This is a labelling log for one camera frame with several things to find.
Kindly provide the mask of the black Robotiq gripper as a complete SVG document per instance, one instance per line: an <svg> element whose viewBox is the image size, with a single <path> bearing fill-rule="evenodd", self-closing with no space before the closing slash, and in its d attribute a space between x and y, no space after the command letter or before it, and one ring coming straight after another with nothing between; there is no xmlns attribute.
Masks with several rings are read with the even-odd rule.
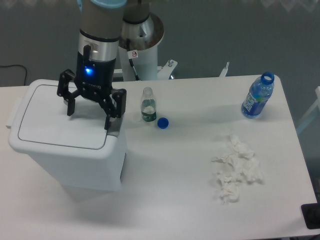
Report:
<svg viewBox="0 0 320 240"><path fill-rule="evenodd" d="M70 70L63 71L58 80L57 95L67 104L67 115L75 112L76 98L81 95L87 100L99 103L106 114L104 129L108 130L110 118L121 118L126 111L127 91L124 88L112 88L116 60L83 61L83 55L77 53L76 75ZM77 89L69 91L69 83L74 80Z"/></svg>

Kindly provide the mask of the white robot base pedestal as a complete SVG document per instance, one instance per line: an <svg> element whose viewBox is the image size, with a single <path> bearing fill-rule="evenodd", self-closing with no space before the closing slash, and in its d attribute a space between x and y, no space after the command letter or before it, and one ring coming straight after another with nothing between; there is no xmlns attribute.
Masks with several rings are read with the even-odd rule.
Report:
<svg viewBox="0 0 320 240"><path fill-rule="evenodd" d="M169 59L158 65L158 45L163 37L163 22L153 13L141 23L123 21L118 47L121 69L115 73L122 74L125 82L172 80L178 62Z"/></svg>

